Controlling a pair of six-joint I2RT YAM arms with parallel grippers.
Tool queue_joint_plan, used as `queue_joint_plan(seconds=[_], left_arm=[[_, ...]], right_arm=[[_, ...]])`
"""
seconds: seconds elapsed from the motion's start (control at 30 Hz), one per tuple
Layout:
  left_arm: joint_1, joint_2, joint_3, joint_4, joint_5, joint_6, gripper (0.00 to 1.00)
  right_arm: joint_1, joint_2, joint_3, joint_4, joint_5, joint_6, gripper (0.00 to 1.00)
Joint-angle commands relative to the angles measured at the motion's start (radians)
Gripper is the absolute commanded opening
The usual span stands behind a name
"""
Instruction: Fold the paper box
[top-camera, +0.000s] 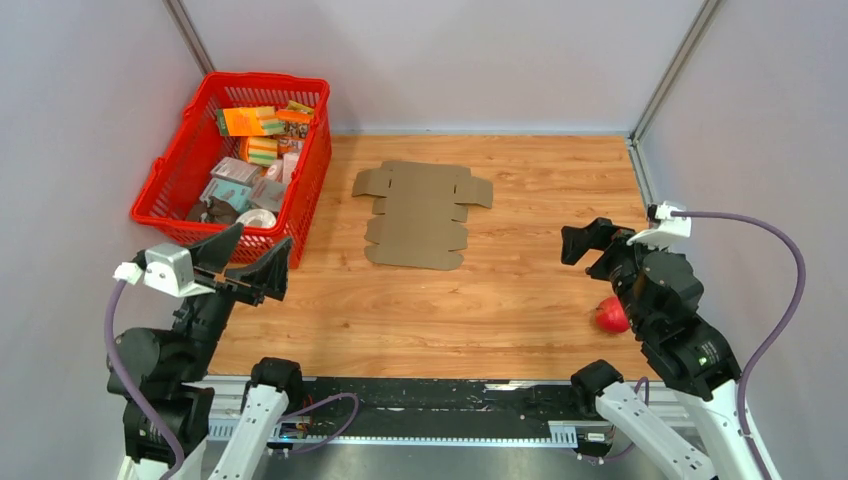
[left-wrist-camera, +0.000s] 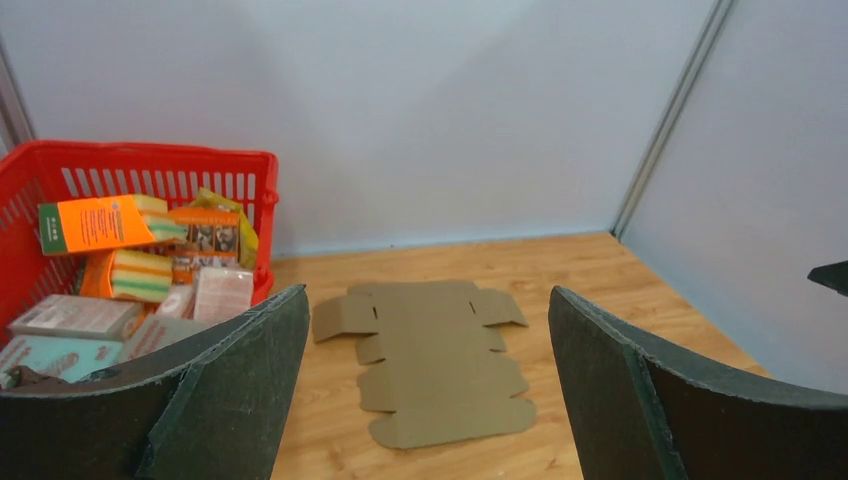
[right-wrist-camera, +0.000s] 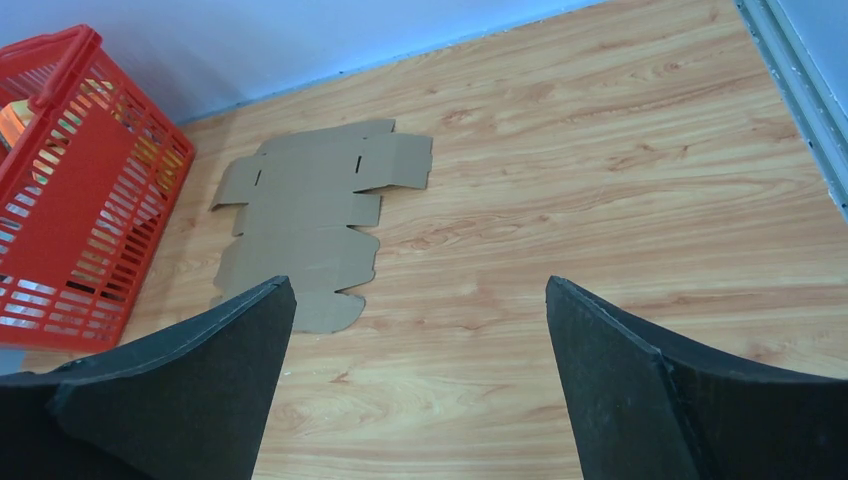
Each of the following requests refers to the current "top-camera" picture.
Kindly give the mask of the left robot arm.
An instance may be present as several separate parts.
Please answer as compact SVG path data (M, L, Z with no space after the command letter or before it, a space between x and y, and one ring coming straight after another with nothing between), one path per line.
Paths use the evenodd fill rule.
M215 391L200 386L234 306L283 300L293 240L286 237L253 263L230 267L244 227L235 223L188 246L162 243L121 263L104 315L107 390L125 399L121 479L199 479ZM124 289L137 282L178 298L169 329L134 327L116 334Z

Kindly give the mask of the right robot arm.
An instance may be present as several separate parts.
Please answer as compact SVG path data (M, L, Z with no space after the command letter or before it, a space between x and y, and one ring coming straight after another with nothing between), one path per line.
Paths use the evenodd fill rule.
M586 273L610 283L648 365L686 411L700 451L649 409L607 361L571 377L570 404L623 432L670 479L777 479L779 473L739 402L742 370L725 337L698 313L704 292L686 257L670 251L691 234L691 221L660 207L641 232L597 218L561 230L561 261L576 264L588 251L600 257Z

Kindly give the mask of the brown cardboard box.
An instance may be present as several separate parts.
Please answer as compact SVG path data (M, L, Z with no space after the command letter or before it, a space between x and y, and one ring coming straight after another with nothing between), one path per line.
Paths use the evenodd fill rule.
M359 172L352 195L374 198L367 260L440 271L464 261L469 208L493 206L493 184L468 167L399 160Z

